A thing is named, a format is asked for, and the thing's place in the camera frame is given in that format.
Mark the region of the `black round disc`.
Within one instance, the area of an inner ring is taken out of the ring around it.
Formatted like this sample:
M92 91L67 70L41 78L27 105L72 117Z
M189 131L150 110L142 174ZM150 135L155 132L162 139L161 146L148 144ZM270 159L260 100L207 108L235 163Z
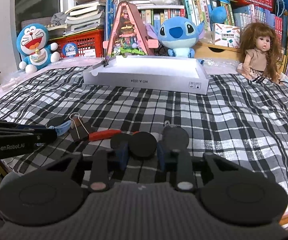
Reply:
M155 137L148 132L137 132L128 141L130 155L137 160L151 159L156 152L156 147Z

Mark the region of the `black white plaid cloth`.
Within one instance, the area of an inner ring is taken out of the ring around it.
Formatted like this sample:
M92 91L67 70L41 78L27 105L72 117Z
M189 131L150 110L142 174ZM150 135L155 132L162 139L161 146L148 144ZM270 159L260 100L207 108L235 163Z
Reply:
M288 194L288 87L212 75L206 95L86 85L83 67L48 70L0 98L0 119L45 125L77 112L98 130L149 132L165 122L189 136L194 156L218 154L277 182Z

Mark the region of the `blue Stitch plush toy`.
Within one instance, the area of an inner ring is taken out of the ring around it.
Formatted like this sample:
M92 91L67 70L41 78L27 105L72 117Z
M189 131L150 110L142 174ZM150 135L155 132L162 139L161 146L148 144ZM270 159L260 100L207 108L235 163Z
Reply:
M167 19L156 30L150 23L145 25L150 38L156 39L167 48L171 57L194 58L193 46L204 37L204 21L195 25L192 20L175 16Z

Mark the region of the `red plastic tool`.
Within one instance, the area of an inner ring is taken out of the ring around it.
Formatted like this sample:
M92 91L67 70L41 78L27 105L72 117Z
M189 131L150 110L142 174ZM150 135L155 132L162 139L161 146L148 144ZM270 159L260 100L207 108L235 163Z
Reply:
M103 131L96 131L89 134L89 141L100 141L110 139L114 135L121 134L122 131L119 129L107 129Z

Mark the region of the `white patterned small box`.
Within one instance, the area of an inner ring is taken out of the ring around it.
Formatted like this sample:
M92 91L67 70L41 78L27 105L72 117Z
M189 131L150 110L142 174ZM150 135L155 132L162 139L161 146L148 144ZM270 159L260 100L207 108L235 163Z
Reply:
M241 28L220 23L213 24L213 44L229 48L240 48Z

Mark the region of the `Doraemon plush toy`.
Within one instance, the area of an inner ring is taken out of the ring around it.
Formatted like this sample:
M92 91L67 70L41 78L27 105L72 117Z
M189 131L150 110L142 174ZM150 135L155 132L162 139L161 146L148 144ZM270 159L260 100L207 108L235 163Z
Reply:
M23 60L19 63L20 70L32 74L60 60L58 44L48 44L48 30L39 23L29 24L17 36L16 46Z

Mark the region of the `dark grey round disc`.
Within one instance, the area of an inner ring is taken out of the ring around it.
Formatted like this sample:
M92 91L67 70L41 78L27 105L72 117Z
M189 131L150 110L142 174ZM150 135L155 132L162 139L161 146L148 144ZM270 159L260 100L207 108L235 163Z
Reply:
M165 126L162 132L162 142L170 150L186 150L189 143L189 136L180 126Z

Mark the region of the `pink triangular miniature house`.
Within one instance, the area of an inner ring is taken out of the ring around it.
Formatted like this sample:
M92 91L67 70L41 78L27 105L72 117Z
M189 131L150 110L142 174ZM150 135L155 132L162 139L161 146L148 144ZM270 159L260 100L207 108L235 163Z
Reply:
M110 38L103 42L105 56L154 55L159 42L150 39L136 5L119 3L111 28Z

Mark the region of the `red plastic crate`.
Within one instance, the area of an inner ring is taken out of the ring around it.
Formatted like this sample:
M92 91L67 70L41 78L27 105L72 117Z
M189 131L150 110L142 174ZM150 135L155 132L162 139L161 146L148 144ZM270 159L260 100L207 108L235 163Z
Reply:
M78 34L62 36L49 40L49 44L55 42L61 58L89 56L102 57L104 29L93 29Z

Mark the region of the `white cardboard box tray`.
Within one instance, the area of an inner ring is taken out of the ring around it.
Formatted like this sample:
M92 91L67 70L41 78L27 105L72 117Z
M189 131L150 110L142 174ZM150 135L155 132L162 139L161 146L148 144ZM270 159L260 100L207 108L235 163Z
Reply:
M169 56L114 56L83 71L86 85L165 90L205 95L209 77L197 59Z

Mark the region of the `light blue plastic clip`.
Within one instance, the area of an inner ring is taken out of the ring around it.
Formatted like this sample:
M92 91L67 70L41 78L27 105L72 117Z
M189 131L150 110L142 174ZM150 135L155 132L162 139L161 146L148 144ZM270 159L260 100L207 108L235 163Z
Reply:
M66 132L68 132L68 130L71 128L71 121L68 120L64 123L62 123L61 125L58 126L53 126L50 125L48 126L48 129L54 129L56 131L57 136L62 136L64 135Z

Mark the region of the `small black binder clip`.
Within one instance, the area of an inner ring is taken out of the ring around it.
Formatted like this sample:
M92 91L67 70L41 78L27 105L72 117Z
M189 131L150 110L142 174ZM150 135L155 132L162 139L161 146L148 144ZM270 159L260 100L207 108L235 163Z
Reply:
M101 61L102 66L106 67L109 64L109 61L110 61L110 57L109 56L102 57L102 61Z

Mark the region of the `stack of books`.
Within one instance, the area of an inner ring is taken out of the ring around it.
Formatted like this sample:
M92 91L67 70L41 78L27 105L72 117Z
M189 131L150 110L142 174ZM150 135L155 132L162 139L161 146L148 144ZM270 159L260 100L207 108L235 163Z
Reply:
M76 5L54 14L45 27L53 37L69 36L104 26L110 5L119 0L73 0Z

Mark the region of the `wooden drawer box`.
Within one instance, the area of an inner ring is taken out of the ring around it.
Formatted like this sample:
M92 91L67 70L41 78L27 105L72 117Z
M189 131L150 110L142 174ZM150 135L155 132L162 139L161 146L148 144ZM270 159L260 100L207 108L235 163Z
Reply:
M197 59L225 59L236 60L240 58L240 50L231 47L217 46L211 43L198 42L194 47Z

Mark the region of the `brown haired doll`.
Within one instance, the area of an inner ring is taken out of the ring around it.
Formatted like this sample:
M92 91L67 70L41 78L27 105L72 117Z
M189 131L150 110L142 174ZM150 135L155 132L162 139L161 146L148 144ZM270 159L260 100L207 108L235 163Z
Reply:
M249 24L240 37L240 53L236 71L246 79L264 77L275 83L280 81L280 44L269 25L261 22Z

